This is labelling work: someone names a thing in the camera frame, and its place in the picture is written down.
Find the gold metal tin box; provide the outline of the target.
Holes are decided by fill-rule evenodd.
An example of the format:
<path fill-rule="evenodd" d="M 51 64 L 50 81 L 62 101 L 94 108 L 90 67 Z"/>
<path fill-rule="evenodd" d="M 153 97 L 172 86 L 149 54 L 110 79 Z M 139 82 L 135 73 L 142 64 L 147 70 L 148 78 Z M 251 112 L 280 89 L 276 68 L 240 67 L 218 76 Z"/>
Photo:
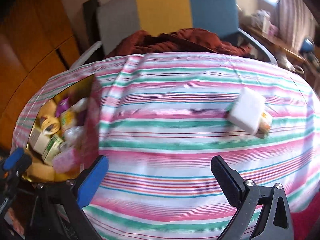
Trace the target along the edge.
<path fill-rule="evenodd" d="M 23 178 L 58 182 L 76 178 L 98 156 L 102 86 L 90 75 L 49 98 L 36 111 L 26 151 L 33 162 Z"/>

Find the green white small box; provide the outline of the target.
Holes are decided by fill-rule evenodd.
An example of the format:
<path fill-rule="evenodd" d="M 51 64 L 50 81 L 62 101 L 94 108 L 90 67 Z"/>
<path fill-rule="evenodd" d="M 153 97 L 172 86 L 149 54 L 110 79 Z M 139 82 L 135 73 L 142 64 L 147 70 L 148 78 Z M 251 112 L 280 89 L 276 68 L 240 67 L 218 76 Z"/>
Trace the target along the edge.
<path fill-rule="evenodd" d="M 51 137 L 42 154 L 42 160 L 46 165 L 52 166 L 53 158 L 61 152 L 60 145 L 64 142 L 65 141 L 56 134 Z"/>

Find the wooden wardrobe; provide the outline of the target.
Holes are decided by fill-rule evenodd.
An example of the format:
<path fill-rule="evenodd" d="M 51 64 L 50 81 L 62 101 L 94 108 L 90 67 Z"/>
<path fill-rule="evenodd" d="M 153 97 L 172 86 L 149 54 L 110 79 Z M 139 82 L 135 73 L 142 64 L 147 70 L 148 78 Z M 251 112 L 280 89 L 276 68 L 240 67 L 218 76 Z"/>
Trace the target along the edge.
<path fill-rule="evenodd" d="M 16 121 L 28 100 L 79 56 L 61 0 L 1 5 L 1 150 L 10 150 Z"/>

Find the rice cracker snack pack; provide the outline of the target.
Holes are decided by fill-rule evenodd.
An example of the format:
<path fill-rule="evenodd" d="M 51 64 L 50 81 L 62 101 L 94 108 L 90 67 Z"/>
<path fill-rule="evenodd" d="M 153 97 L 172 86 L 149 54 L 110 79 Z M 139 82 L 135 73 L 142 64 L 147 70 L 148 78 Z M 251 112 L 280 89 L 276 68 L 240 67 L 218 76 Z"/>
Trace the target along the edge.
<path fill-rule="evenodd" d="M 75 111 L 68 109 L 60 115 L 61 132 L 65 133 L 68 129 L 75 127 L 77 124 Z"/>

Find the white small carton box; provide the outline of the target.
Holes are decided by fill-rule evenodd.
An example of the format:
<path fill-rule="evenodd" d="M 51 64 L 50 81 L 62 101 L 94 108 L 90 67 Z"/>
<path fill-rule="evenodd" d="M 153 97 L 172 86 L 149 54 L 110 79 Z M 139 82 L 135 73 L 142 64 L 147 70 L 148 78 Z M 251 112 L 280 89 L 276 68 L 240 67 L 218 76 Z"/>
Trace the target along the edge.
<path fill-rule="evenodd" d="M 28 141 L 35 152 L 43 154 L 49 144 L 50 137 L 45 135 L 40 129 L 34 128 L 29 135 Z"/>

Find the white foam block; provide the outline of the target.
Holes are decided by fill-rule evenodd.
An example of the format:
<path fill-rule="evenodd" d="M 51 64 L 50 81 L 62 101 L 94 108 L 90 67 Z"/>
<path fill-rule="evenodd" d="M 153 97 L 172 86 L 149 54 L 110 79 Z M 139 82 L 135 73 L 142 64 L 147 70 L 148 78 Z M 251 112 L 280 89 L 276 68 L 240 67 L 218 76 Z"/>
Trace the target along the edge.
<path fill-rule="evenodd" d="M 265 102 L 263 95 L 244 87 L 233 103 L 227 119 L 248 134 L 255 135 L 259 129 Z"/>

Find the pink plastic cup container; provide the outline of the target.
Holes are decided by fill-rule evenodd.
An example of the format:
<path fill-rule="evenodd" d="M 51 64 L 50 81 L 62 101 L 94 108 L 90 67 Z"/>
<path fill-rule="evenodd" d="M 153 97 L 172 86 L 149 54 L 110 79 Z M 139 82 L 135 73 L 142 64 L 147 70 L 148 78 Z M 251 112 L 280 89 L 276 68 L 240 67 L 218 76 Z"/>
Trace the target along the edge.
<path fill-rule="evenodd" d="M 74 147 L 70 147 L 53 158 L 53 169 L 57 173 L 66 173 L 74 170 L 80 166 L 79 157 L 79 151 Z"/>

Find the yellow sponge wedge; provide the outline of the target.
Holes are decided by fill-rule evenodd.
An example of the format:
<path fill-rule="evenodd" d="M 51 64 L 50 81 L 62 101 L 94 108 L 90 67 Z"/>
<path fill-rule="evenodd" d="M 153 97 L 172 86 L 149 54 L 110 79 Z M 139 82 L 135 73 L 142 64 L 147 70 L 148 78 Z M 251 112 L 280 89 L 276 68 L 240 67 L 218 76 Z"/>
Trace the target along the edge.
<path fill-rule="evenodd" d="M 42 117 L 44 115 L 49 115 L 49 116 L 55 117 L 56 109 L 57 109 L 57 104 L 56 104 L 55 100 L 50 99 L 43 106 L 41 106 L 41 108 L 37 114 L 37 118 L 39 119 L 40 117 Z"/>

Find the grey yellow blue chair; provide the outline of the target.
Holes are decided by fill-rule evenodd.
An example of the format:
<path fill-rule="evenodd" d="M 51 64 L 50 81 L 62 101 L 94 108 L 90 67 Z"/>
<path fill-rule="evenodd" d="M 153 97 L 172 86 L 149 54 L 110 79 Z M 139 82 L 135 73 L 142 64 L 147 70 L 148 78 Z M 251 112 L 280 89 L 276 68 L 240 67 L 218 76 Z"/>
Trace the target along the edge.
<path fill-rule="evenodd" d="M 251 35 L 240 29 L 236 0 L 110 0 L 83 4 L 88 35 L 96 42 L 73 64 L 84 64 L 100 47 L 108 54 L 135 31 L 155 36 L 183 28 L 201 28 L 236 44 L 242 37 L 259 51 L 264 61 L 276 64 L 275 57 Z"/>

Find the rust red jacket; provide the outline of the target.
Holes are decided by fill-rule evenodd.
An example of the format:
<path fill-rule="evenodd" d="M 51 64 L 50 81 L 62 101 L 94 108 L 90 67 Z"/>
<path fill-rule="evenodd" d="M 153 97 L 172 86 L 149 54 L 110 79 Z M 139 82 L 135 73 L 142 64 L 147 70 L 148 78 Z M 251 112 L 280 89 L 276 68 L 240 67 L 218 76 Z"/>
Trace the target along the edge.
<path fill-rule="evenodd" d="M 251 48 L 244 41 L 239 46 L 221 41 L 210 31 L 201 28 L 185 28 L 176 32 L 150 35 L 145 30 L 139 30 L 123 39 L 106 58 L 127 56 L 132 54 L 156 54 L 171 52 L 205 52 L 245 57 Z"/>

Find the yellow knitted sock ball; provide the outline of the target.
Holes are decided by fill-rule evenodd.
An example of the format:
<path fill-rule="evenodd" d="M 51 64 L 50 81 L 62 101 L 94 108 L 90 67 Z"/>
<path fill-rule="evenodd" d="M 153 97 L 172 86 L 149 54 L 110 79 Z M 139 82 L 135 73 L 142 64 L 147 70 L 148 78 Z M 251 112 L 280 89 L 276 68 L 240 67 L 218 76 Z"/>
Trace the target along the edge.
<path fill-rule="evenodd" d="M 54 135 L 60 130 L 60 121 L 51 115 L 41 116 L 40 125 L 44 135 Z"/>

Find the wooden side desk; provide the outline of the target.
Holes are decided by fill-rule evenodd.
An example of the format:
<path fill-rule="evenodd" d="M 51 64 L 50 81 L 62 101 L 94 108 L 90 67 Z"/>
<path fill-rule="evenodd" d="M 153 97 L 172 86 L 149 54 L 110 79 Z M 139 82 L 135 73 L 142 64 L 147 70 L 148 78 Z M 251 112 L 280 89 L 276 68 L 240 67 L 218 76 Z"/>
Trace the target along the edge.
<path fill-rule="evenodd" d="M 283 40 L 278 37 L 270 36 L 257 28 L 254 28 L 250 25 L 241 25 L 241 29 L 246 33 L 250 34 L 254 38 L 256 38 L 260 43 L 262 43 L 265 47 L 270 48 L 271 51 L 276 52 L 278 50 L 283 51 L 288 59 L 292 59 L 294 64 L 303 64 L 306 63 L 304 57 L 302 57 L 296 49 L 286 44 Z"/>

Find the purple snack packet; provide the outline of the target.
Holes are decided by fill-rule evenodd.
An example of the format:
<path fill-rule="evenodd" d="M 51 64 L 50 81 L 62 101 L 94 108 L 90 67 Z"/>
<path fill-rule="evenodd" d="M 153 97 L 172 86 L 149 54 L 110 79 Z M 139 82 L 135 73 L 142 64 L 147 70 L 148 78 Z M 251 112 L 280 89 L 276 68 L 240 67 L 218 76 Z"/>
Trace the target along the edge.
<path fill-rule="evenodd" d="M 63 112 L 65 112 L 69 108 L 70 108 L 69 97 L 67 97 L 58 103 L 55 111 L 55 117 L 58 118 Z"/>

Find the striped pink green bedsheet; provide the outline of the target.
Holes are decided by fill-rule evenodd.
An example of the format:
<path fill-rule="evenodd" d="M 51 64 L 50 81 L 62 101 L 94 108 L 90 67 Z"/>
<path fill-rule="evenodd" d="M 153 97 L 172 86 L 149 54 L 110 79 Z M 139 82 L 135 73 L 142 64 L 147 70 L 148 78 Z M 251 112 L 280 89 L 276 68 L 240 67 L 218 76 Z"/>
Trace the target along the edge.
<path fill-rule="evenodd" d="M 259 185 L 281 183 L 293 212 L 319 191 L 317 95 L 296 74 L 237 56 L 135 54 L 63 72 L 26 104 L 13 147 L 27 144 L 49 98 L 89 75 L 102 86 L 109 171 L 84 211 L 103 239 L 216 239 L 235 209 L 211 173 L 215 155 Z M 244 87 L 273 117 L 263 139 L 227 119 Z"/>

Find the yellow green cracker pack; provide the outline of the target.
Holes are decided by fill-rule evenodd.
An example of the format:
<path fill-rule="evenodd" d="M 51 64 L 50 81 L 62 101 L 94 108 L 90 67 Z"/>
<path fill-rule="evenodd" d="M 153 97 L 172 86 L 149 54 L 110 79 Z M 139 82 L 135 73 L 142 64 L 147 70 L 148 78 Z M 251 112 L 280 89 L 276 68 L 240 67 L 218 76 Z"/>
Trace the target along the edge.
<path fill-rule="evenodd" d="M 264 137 L 268 136 L 272 127 L 272 121 L 272 115 L 268 112 L 263 112 L 261 115 L 258 131 L 255 136 L 260 139 L 263 139 Z"/>

